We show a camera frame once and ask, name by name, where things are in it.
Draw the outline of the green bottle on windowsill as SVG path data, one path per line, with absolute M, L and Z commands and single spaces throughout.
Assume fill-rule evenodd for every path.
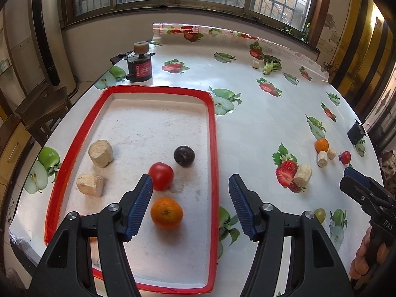
M 303 31 L 303 36 L 302 36 L 302 40 L 304 42 L 308 41 L 308 34 L 309 34 L 309 29 L 310 29 L 310 23 L 308 22 L 304 28 Z

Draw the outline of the tall white air conditioner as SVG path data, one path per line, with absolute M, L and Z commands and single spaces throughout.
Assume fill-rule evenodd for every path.
M 45 82 L 64 87 L 69 97 L 77 84 L 69 64 L 60 28 L 57 0 L 28 0 L 29 26 Z

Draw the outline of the black red motor with cork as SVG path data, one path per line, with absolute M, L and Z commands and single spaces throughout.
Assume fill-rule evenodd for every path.
M 152 78 L 152 53 L 149 52 L 147 41 L 136 42 L 133 52 L 127 55 L 126 60 L 126 78 L 129 81 L 144 82 Z

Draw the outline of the red rimmed white tray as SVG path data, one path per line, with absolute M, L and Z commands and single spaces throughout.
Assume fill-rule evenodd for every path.
M 89 146 L 107 140 L 113 162 L 95 166 Z M 189 146 L 195 160 L 176 163 L 178 146 Z M 151 201 L 175 200 L 183 220 L 173 230 L 157 227 L 149 215 L 125 244 L 125 253 L 141 290 L 160 294 L 206 294 L 216 278 L 219 181 L 216 118 L 207 91 L 182 87 L 119 85 L 105 89 L 92 106 L 62 161 L 50 195 L 44 240 L 49 243 L 67 213 L 100 212 L 135 188 L 156 162 L 168 164 L 174 179 Z M 81 174 L 105 178 L 101 197 L 81 193 Z

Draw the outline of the black motor with shaft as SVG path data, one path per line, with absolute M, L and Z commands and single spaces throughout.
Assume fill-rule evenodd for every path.
M 352 127 L 348 130 L 347 136 L 351 144 L 355 146 L 363 139 L 363 137 L 366 136 L 366 131 L 363 127 L 363 124 L 356 120 Z

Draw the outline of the dark purple plum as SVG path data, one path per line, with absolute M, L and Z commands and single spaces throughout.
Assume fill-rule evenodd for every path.
M 173 153 L 174 160 L 178 165 L 186 168 L 195 160 L 195 152 L 189 146 L 178 146 Z

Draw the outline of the green leafy vegetable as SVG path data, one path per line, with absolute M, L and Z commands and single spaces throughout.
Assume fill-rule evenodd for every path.
M 264 67 L 262 70 L 263 75 L 269 75 L 274 71 L 279 71 L 282 69 L 281 60 L 269 54 L 263 56 Z

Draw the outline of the small beige cube by vegetable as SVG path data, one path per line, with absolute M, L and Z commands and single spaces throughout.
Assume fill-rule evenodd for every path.
M 260 68 L 260 63 L 258 61 L 253 60 L 252 67 L 255 68 L 255 69 L 259 69 Z

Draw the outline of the red tomato with stem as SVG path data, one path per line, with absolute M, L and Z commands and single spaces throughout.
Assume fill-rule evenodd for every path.
M 343 165 L 345 165 L 345 166 L 347 166 L 347 165 L 350 164 L 351 158 L 352 158 L 352 156 L 351 156 L 351 153 L 350 153 L 349 151 L 343 151 L 343 152 L 338 156 L 338 159 L 340 160 L 340 162 L 341 162 Z

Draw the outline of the small beige block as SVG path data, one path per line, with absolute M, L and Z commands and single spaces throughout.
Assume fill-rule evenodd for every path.
M 333 160 L 336 156 L 337 156 L 337 152 L 335 151 L 334 148 L 330 148 L 330 149 L 327 151 L 327 158 L 328 158 L 329 160 Z

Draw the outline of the fruit print tablecloth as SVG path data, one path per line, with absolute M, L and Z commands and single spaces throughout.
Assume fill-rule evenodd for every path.
M 352 166 L 381 179 L 371 142 L 361 156 L 347 132 L 356 114 L 342 95 L 327 82 L 320 67 L 302 54 L 246 34 L 190 25 L 153 28 L 150 49 L 153 77 L 142 86 L 182 87 L 207 91 L 213 97 L 218 151 L 219 210 L 234 217 L 228 180 L 239 174 L 247 187 L 281 211 L 301 214 L 323 208 L 323 228 L 342 263 L 349 267 L 369 227 L 369 217 L 339 187 L 344 166 L 333 159 L 317 165 L 315 142 L 324 137 L 337 153 L 349 151 Z M 263 75 L 263 56 L 281 60 L 282 69 Z M 252 67 L 253 60 L 260 68 Z M 55 129 L 51 152 L 36 160 L 27 180 L 10 240 L 34 264 L 46 249 L 44 223 L 50 195 L 71 143 L 101 93 L 109 87 L 131 84 L 127 80 L 100 80 L 72 107 Z M 293 182 L 298 165 L 312 167 L 305 188 Z M 239 222 L 228 235 L 219 235 L 214 287 L 193 296 L 238 296 L 248 276 L 256 250 Z

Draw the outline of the wooden stool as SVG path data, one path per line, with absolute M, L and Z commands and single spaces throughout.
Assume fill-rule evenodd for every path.
M 34 87 L 15 112 L 21 117 L 26 131 L 43 147 L 71 107 L 66 87 L 56 89 L 43 82 Z

